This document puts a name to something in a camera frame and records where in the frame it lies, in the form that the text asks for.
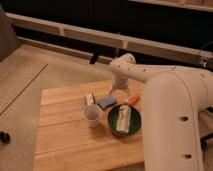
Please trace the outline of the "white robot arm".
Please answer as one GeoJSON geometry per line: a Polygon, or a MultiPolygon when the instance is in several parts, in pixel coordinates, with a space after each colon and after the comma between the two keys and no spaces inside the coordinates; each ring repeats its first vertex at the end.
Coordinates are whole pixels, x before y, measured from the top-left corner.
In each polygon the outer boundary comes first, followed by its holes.
{"type": "Polygon", "coordinates": [[[204,171],[198,116],[213,106],[213,72],[138,64],[130,53],[109,67],[118,89],[127,87],[130,78],[144,83],[145,171],[204,171]]]}

